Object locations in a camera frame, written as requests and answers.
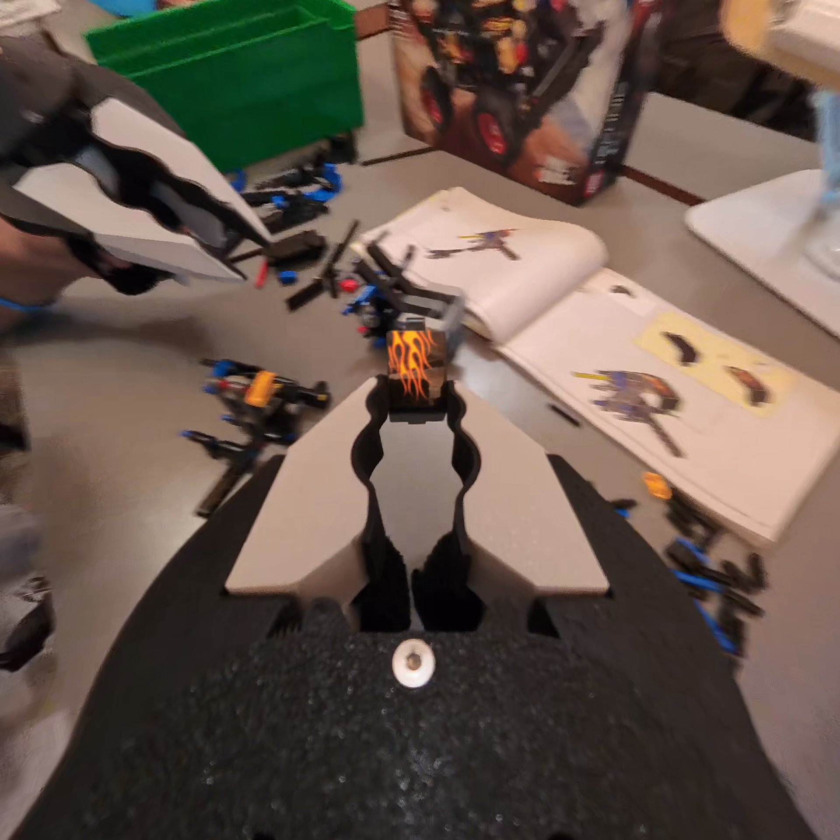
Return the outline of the flame printed lego piece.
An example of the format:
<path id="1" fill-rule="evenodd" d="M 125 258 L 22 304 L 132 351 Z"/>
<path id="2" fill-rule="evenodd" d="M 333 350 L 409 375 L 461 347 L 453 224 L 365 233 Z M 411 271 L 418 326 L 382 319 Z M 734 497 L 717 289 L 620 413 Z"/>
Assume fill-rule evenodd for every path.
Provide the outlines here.
<path id="1" fill-rule="evenodd" d="M 444 420 L 447 405 L 447 335 L 436 329 L 401 329 L 386 337 L 388 414 L 396 423 Z"/>

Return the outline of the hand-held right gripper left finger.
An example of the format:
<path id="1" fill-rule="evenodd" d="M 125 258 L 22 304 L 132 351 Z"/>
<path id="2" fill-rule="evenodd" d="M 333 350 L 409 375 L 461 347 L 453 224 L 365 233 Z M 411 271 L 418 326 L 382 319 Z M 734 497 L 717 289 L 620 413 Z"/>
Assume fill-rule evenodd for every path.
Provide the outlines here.
<path id="1" fill-rule="evenodd" d="M 230 595 L 354 599 L 364 542 L 382 523 L 371 477 L 383 457 L 383 376 L 372 376 L 292 445 L 225 583 Z"/>

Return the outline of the black and blue lego assembly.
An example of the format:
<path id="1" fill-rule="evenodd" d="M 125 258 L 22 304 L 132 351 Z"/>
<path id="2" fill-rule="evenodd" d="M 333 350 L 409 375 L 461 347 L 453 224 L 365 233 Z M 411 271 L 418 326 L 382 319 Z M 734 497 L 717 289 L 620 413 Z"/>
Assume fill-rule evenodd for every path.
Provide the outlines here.
<path id="1" fill-rule="evenodd" d="M 457 288 L 422 287 L 407 276 L 408 261 L 396 263 L 377 240 L 371 241 L 354 264 L 360 288 L 342 315 L 357 319 L 363 336 L 376 348 L 398 329 L 430 329 L 445 339 L 446 360 L 452 361 L 464 339 L 466 296 Z"/>

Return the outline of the lego assembly with orange part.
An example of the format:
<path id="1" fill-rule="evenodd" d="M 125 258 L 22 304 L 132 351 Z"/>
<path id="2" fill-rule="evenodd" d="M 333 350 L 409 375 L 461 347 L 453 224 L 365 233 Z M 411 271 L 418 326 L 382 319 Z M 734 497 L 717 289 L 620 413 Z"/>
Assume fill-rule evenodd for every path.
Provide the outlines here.
<path id="1" fill-rule="evenodd" d="M 301 410 L 327 411 L 332 394 L 326 381 L 306 387 L 278 373 L 230 359 L 200 360 L 207 368 L 203 391 L 224 405 L 222 420 L 243 436 L 234 441 L 194 429 L 181 437 L 199 445 L 207 456 L 224 464 L 221 476 L 197 504 L 194 514 L 210 518 L 252 474 L 269 446 L 289 447 L 299 438 Z"/>

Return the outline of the pile of loose lego pieces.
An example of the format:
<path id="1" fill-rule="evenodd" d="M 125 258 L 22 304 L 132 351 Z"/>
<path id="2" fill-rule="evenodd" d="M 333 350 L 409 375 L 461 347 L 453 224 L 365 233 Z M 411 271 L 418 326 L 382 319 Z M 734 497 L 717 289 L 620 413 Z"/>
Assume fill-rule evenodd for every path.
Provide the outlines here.
<path id="1" fill-rule="evenodd" d="M 764 558 L 749 550 L 740 563 L 715 560 L 712 551 L 726 529 L 688 496 L 671 487 L 674 492 L 670 500 L 656 499 L 675 531 L 664 549 L 666 564 L 695 604 L 722 653 L 734 668 L 739 667 L 748 652 L 749 622 L 765 615 L 755 601 L 770 588 Z"/>
<path id="2" fill-rule="evenodd" d="M 273 175 L 248 185 L 248 177 L 238 172 L 231 185 L 246 204 L 257 210 L 266 226 L 270 242 L 246 249 L 241 237 L 232 236 L 231 262 L 234 265 L 261 259 L 255 287 L 265 285 L 273 272 L 281 287 L 297 287 L 287 299 L 290 312 L 297 312 L 322 294 L 339 295 L 340 261 L 347 252 L 359 223 L 352 222 L 337 241 L 327 239 L 314 224 L 327 216 L 330 203 L 343 191 L 341 167 L 358 161 L 354 131 L 327 138 L 301 160 Z"/>

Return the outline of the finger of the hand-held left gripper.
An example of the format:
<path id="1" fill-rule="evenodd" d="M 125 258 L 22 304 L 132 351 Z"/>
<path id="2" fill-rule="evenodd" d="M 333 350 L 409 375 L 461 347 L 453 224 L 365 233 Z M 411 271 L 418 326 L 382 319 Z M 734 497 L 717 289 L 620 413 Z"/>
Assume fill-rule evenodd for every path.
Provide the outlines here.
<path id="1" fill-rule="evenodd" d="M 124 261 L 175 277 L 245 281 L 239 270 L 210 255 L 192 236 L 162 226 L 149 211 L 114 202 L 97 179 L 76 164 L 29 169 L 12 191 L 39 210 L 75 224 L 96 245 Z"/>
<path id="2" fill-rule="evenodd" d="M 221 249 L 235 234 L 267 245 L 270 234 L 255 211 L 194 143 L 116 98 L 91 111 L 95 136 L 117 151 L 137 153 L 152 197 L 205 245 Z"/>

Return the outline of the lego set box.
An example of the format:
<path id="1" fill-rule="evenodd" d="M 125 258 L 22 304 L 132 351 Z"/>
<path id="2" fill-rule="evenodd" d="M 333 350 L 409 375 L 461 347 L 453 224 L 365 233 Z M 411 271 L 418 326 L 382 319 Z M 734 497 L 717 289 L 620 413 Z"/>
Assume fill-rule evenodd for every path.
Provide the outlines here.
<path id="1" fill-rule="evenodd" d="M 406 134 L 579 206 L 621 174 L 664 2 L 400 1 Z"/>

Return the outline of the white stand base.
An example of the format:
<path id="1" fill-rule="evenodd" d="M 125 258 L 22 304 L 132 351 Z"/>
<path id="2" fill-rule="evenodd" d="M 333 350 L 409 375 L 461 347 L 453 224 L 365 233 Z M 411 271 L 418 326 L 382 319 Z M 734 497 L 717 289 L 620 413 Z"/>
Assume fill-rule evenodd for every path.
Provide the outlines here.
<path id="1" fill-rule="evenodd" d="M 808 170 L 692 207 L 686 225 L 820 329 L 839 339 L 838 185 Z"/>

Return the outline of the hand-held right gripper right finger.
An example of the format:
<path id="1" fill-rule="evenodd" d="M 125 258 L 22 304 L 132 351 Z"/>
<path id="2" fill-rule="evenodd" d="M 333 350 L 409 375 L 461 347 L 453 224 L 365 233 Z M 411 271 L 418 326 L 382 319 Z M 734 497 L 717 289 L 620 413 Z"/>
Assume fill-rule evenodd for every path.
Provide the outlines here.
<path id="1" fill-rule="evenodd" d="M 603 596 L 606 574 L 547 452 L 483 398 L 453 384 L 456 430 L 476 447 L 460 506 L 468 587 L 479 597 Z"/>

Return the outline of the person's left hand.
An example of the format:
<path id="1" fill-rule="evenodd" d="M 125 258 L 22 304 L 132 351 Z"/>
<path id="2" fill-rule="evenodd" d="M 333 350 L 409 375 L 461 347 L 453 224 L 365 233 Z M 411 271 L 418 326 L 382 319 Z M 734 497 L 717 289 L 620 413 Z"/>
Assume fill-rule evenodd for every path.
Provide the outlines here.
<path id="1" fill-rule="evenodd" d="M 25 233 L 1 220 L 1 298 L 45 306 L 81 278 L 96 277 L 60 238 Z"/>

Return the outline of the green plastic bin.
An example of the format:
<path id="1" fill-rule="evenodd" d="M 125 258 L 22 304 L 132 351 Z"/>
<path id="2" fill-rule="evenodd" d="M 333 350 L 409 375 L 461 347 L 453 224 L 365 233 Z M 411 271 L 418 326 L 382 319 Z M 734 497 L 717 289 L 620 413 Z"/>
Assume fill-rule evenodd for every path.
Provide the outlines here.
<path id="1" fill-rule="evenodd" d="M 85 39 L 100 66 L 150 93 L 223 173 L 364 123 L 345 2 L 197 2 Z"/>

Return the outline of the open instruction booklet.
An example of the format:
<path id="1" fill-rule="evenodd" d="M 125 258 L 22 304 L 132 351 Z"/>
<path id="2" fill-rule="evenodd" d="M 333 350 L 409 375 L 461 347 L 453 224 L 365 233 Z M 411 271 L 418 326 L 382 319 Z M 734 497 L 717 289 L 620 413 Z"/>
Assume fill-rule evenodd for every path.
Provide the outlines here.
<path id="1" fill-rule="evenodd" d="M 562 405 L 716 519 L 777 543 L 838 453 L 839 395 L 607 267 L 587 228 L 463 187 L 362 234 Z"/>

